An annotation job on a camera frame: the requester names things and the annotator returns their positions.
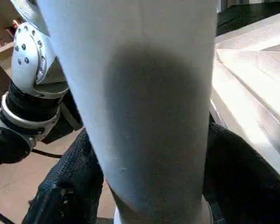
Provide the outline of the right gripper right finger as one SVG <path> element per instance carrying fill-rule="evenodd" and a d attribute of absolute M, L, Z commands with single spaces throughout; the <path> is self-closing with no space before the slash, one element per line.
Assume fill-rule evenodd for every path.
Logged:
<path fill-rule="evenodd" d="M 280 224 L 280 176 L 244 139 L 213 122 L 203 194 L 216 224 Z"/>

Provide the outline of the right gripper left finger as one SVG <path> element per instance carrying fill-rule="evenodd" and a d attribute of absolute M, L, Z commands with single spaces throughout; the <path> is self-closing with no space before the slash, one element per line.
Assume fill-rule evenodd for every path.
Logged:
<path fill-rule="evenodd" d="M 38 186 L 24 224 L 95 224 L 104 176 L 82 130 Z"/>

